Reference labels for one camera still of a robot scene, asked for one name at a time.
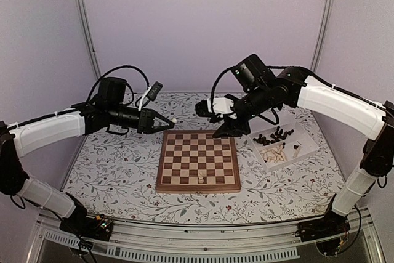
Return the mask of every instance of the metal frame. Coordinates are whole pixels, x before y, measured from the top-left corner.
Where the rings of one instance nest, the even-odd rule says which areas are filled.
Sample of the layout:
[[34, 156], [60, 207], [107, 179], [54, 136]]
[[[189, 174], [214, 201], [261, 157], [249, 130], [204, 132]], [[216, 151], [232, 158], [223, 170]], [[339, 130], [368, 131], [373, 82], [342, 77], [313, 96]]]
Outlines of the metal frame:
[[[361, 215], [361, 234], [367, 241], [371, 262], [385, 262], [366, 207], [361, 208]], [[348, 219], [352, 228], [350, 232], [356, 232], [359, 223], [358, 213], [352, 211]], [[249, 263], [258, 262], [256, 259], [259, 256], [268, 259], [260, 262], [279, 262], [285, 259], [285, 254], [289, 256], [287, 259], [297, 258], [298, 246], [315, 243], [302, 243], [300, 238], [294, 236], [297, 223], [298, 221], [274, 224], [185, 225], [116, 219], [111, 240], [108, 243], [91, 240], [94, 242], [92, 252], [133, 262], [160, 262], [158, 258], [162, 257], [166, 258], [167, 262], [172, 262], [174, 258], [173, 262], [178, 263], [191, 263], [194, 262], [193, 258], [195, 262], [200, 263], [211, 263], [215, 258], [217, 263], [237, 262], [236, 258], [243, 258], [242, 262]], [[74, 235], [60, 231], [59, 224], [50, 212], [41, 212], [27, 263], [37, 263], [44, 239], [78, 248], [78, 239]]]
[[93, 74], [96, 79], [99, 79], [99, 77], [101, 76], [101, 70], [100, 70], [99, 62], [97, 60], [96, 52], [94, 49], [92, 35], [90, 33], [89, 21], [87, 19], [87, 12], [86, 12], [86, 6], [85, 6], [85, 0], [75, 0], [75, 1], [76, 1], [76, 5], [78, 8], [78, 12], [79, 12], [79, 18], [81, 21], [82, 30], [83, 30], [84, 36], [85, 36], [85, 42], [86, 42], [86, 46], [87, 46], [87, 51], [89, 53], [90, 63], [92, 64]]
[[318, 69], [321, 52], [323, 50], [324, 39], [326, 37], [328, 21], [330, 18], [333, 2], [334, 2], [334, 0], [325, 0], [324, 1], [324, 10], [323, 10], [323, 16], [321, 18], [321, 23], [320, 23], [319, 35], [318, 35], [318, 39], [316, 42], [315, 51], [313, 52], [312, 62], [310, 65], [310, 69], [315, 73]]

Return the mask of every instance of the black connector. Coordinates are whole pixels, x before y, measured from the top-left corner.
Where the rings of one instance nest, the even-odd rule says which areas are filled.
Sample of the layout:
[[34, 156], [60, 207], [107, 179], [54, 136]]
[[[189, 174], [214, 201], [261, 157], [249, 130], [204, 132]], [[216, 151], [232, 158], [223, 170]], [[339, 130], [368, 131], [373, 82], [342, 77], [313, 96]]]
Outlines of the black connector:
[[159, 91], [163, 88], [163, 85], [156, 81], [153, 85], [150, 91], [147, 93], [147, 98], [151, 101], [156, 100], [156, 97], [159, 94]]

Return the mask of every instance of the metal bar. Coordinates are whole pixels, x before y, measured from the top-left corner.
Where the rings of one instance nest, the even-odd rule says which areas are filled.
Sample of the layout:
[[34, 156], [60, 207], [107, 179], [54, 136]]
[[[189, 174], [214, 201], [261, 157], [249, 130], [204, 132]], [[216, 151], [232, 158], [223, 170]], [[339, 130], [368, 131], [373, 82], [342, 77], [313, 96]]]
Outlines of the metal bar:
[[326, 32], [327, 32], [327, 28], [328, 28], [328, 21], [330, 18], [331, 7], [332, 7], [333, 2], [334, 2], [334, 0], [325, 0], [324, 1], [324, 10], [323, 10], [323, 16], [321, 18], [321, 23], [320, 23], [319, 35], [318, 35], [318, 39], [316, 42], [316, 47], [315, 47], [315, 51], [313, 53], [311, 67], [310, 67], [311, 70], [315, 73], [317, 71], [321, 52], [323, 50], [324, 39], [326, 37]]
[[87, 12], [85, 6], [85, 0], [75, 0], [76, 6], [79, 12], [79, 19], [81, 21], [82, 30], [84, 32], [85, 42], [87, 46], [87, 51], [89, 53], [90, 63], [92, 65], [93, 74], [96, 79], [99, 79], [101, 76], [101, 71], [99, 67], [99, 62], [97, 60], [97, 56], [95, 53], [95, 48], [93, 44], [92, 35], [90, 33], [89, 22], [87, 19]]

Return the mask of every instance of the white wall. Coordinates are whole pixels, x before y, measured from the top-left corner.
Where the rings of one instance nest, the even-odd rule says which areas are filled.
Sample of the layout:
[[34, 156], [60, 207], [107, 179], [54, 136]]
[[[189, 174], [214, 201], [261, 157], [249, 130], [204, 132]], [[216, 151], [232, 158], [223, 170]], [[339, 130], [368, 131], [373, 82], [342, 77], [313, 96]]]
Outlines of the white wall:
[[[74, 0], [0, 0], [0, 120], [24, 121], [81, 102], [94, 82]], [[79, 139], [22, 159], [59, 188]], [[21, 263], [38, 211], [0, 195], [0, 262]]]
[[[164, 91], [208, 91], [226, 67], [256, 53], [309, 67], [324, 0], [86, 0], [103, 71], [131, 63]], [[138, 73], [123, 72], [137, 89]], [[221, 90], [241, 90], [229, 74]]]
[[[334, 0], [318, 74], [338, 86], [384, 103], [394, 101], [394, 0]], [[318, 122], [344, 174], [358, 164], [365, 138], [343, 124]], [[374, 188], [368, 206], [388, 262], [394, 258], [394, 178]]]

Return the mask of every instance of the table surface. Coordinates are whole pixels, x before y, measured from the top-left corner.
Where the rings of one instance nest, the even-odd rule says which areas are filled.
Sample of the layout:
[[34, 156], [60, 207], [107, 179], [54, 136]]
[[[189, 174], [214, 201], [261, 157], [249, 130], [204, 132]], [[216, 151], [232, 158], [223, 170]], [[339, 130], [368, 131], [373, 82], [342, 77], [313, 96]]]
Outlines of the table surface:
[[[195, 115], [195, 104], [207, 94], [159, 94], [152, 108], [176, 129], [215, 129]], [[163, 133], [126, 136], [96, 132], [87, 140], [66, 181], [92, 213], [120, 219], [181, 224], [245, 224], [285, 221], [324, 213], [344, 179], [310, 111], [284, 108], [311, 135], [319, 150], [302, 161], [265, 172], [245, 138], [236, 138], [241, 192], [228, 194], [158, 194], [156, 175]]]

